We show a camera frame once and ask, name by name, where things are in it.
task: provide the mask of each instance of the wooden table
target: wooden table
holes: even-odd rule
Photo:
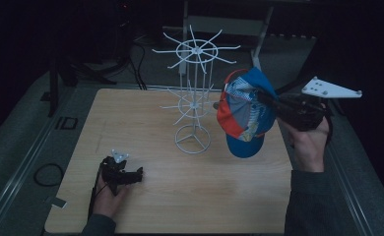
[[[220,97],[211,93],[211,100]],[[127,171],[140,166],[142,183],[116,216],[119,233],[281,233],[290,191],[291,166],[277,123],[262,150],[247,159],[226,146],[216,110],[201,118],[210,147],[187,154],[174,143],[181,114],[167,90],[101,89],[75,147],[45,223],[49,233],[78,233],[87,222],[91,190],[100,162],[112,149],[130,154]]]

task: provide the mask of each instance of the hand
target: hand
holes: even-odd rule
[[[105,186],[105,182],[103,182],[102,175],[100,174],[96,185],[96,199],[93,213],[113,218],[119,211],[119,208],[124,198],[127,196],[128,191],[129,186],[123,186],[119,190],[118,194],[114,196],[111,189],[109,189],[108,186]]]
[[[330,130],[324,117],[316,130],[300,132],[290,124],[278,118],[289,133],[289,141],[294,146],[295,161],[298,169],[308,172],[324,172],[324,149]]]

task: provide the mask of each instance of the sleeve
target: sleeve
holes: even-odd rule
[[[292,170],[285,235],[342,235],[329,176]]]
[[[109,217],[93,214],[82,231],[81,236],[113,236],[116,223]]]

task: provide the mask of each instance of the baseball cap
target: baseball cap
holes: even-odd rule
[[[262,147],[265,133],[276,119],[275,111],[259,102],[262,90],[278,99],[267,77],[256,67],[234,79],[238,71],[225,79],[217,120],[226,134],[229,151],[240,158],[251,157]]]

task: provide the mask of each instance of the cap visor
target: cap visor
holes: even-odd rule
[[[255,155],[262,148],[265,136],[253,138],[250,142],[238,140],[230,135],[226,135],[226,143],[229,151],[240,158],[247,158]]]

